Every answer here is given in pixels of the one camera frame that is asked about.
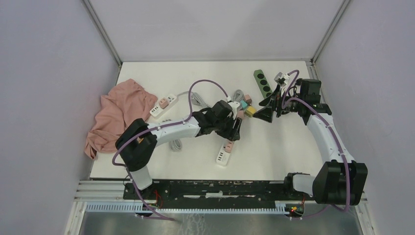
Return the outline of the pink charger plug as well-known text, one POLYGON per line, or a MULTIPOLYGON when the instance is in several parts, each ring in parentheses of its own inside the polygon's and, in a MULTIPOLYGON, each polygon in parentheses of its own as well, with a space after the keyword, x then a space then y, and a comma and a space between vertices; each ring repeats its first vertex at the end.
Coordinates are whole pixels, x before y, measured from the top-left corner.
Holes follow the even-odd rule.
POLYGON ((244 119, 245 118, 244 111, 243 110, 237 111, 237 117, 240 119, 244 119))

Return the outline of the pink charger plug end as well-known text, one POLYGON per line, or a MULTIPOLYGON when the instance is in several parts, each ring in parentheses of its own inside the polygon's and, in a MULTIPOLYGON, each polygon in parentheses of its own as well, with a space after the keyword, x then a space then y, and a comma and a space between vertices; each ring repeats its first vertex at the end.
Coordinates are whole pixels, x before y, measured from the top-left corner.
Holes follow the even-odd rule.
POLYGON ((252 103, 252 99, 251 99, 251 97, 250 97, 248 94, 244 95, 243 100, 244 100, 247 104, 251 104, 251 103, 252 103))

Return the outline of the yellow charger plug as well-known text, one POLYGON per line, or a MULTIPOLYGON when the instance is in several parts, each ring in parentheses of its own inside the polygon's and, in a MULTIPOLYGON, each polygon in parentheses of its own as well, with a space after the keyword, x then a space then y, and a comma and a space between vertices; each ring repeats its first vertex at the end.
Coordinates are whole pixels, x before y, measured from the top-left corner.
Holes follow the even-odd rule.
POLYGON ((244 114, 250 118, 253 117, 253 115, 255 114, 256 109, 252 106, 248 106, 245 110, 244 110, 244 114))

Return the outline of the green power strip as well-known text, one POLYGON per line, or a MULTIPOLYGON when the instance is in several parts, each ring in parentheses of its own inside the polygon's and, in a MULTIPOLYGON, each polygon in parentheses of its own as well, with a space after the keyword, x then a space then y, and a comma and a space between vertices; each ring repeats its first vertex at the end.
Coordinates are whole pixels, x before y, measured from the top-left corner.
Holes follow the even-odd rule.
POLYGON ((267 98, 269 95, 272 94, 273 90, 271 89, 264 72, 262 70, 255 70, 253 75, 263 98, 267 98))

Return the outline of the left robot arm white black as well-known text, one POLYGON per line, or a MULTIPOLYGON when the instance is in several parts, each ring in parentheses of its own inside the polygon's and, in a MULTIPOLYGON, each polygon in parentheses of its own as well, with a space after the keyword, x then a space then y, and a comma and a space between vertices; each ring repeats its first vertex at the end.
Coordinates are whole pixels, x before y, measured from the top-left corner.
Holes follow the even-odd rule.
POLYGON ((135 192, 148 199, 154 193, 153 180, 147 164, 161 144, 182 138, 195 138, 212 132, 229 140, 240 140, 242 119, 237 116, 240 104, 220 100, 211 108, 192 112, 190 116, 174 121, 146 123, 138 118, 115 143, 117 152, 135 183, 135 192))

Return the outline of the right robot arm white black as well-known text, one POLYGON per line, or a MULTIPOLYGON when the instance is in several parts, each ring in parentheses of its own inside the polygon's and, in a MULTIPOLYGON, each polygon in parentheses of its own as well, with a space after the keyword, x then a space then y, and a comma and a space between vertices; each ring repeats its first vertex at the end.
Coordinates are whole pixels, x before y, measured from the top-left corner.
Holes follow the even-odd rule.
POLYGON ((321 103, 321 82, 300 79, 289 85, 287 78, 277 78, 276 82, 276 89, 260 102, 262 108, 254 113, 254 118, 271 123, 284 113, 297 113, 314 137, 323 162, 316 176, 289 173, 282 187, 283 195, 295 200, 306 193, 318 204, 358 205, 368 168, 355 161, 338 137, 330 107, 321 103))

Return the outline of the teal usb charger plug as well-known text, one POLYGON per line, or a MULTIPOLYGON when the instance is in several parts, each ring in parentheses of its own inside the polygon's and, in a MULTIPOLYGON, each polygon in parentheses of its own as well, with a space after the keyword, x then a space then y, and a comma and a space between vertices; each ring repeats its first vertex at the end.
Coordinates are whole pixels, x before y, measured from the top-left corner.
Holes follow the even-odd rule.
POLYGON ((243 100, 240 101, 240 105, 241 105, 241 109, 243 110, 245 110, 248 107, 248 104, 243 100))

